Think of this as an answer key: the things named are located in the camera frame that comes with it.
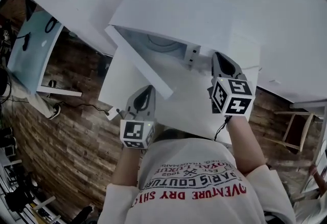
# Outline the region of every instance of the t-shirt sleeve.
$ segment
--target t-shirt sleeve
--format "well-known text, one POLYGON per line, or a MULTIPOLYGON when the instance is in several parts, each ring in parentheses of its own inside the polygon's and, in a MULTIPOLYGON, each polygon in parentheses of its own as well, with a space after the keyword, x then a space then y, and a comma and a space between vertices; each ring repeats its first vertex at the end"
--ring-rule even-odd
POLYGON ((295 223, 295 214, 276 170, 260 166, 246 176, 254 188, 265 213, 278 217, 284 223, 295 223))
POLYGON ((128 210, 139 193, 137 187, 109 184, 98 224, 123 224, 128 210))

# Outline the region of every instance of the wooden floor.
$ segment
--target wooden floor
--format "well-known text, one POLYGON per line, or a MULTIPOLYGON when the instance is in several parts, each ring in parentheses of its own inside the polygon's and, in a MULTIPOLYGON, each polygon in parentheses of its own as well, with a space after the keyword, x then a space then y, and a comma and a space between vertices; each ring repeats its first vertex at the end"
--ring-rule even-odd
MULTIPOLYGON (((103 78, 97 75, 100 59, 94 50, 62 33, 43 82, 47 84, 55 79, 59 86, 71 86, 83 95, 81 98, 54 96, 52 101, 72 105, 88 103, 110 109, 97 100, 103 83, 103 78)), ((287 101, 257 89, 250 125, 267 162, 288 183, 291 193, 296 193, 318 144, 319 124, 311 127, 299 155, 263 139, 263 136, 282 139, 290 117, 275 115, 273 111, 288 110, 288 107, 287 101)), ((4 116, 7 125, 14 128, 23 165, 33 172, 48 196, 56 196, 52 207, 64 220, 70 221, 90 203, 102 207, 106 185, 121 152, 119 118, 109 123, 93 107, 62 105, 60 116, 50 121, 27 103, 10 101, 4 105, 4 116)))

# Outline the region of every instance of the forearm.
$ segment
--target forearm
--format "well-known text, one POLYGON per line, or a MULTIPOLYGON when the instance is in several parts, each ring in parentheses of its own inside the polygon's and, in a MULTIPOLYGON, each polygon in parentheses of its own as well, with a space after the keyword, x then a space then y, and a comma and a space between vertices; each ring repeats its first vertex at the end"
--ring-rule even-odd
POLYGON ((319 187, 320 195, 323 196, 325 194, 325 192, 327 191, 326 181, 323 179, 322 176, 319 175, 318 171, 316 171, 316 173, 313 175, 313 178, 315 179, 315 181, 319 187))
POLYGON ((117 166, 111 177, 111 183, 120 186, 137 185, 138 163, 141 150, 123 148, 117 166))
POLYGON ((261 165, 265 157, 245 117, 233 116, 227 124, 237 169, 248 174, 261 165))

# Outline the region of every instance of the white t-shirt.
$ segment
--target white t-shirt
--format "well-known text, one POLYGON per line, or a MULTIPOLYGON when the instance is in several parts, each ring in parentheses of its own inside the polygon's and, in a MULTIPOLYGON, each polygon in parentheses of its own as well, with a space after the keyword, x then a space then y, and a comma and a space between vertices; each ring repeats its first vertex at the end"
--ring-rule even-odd
POLYGON ((266 223, 264 212, 295 223, 276 171, 264 165, 244 177, 231 153, 209 140, 152 144, 138 186, 109 184, 98 223, 266 223))
POLYGON ((327 192, 319 199, 299 201, 294 211, 296 223, 321 223, 327 217, 327 192))

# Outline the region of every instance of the hand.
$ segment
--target hand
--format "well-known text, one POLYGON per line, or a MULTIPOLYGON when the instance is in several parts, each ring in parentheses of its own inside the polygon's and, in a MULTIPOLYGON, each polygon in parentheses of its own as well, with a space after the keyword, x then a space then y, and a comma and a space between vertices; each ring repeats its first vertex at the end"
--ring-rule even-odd
POLYGON ((309 175, 310 176, 313 176, 314 174, 316 174, 318 172, 317 170, 317 166, 312 164, 310 167, 309 167, 309 175))

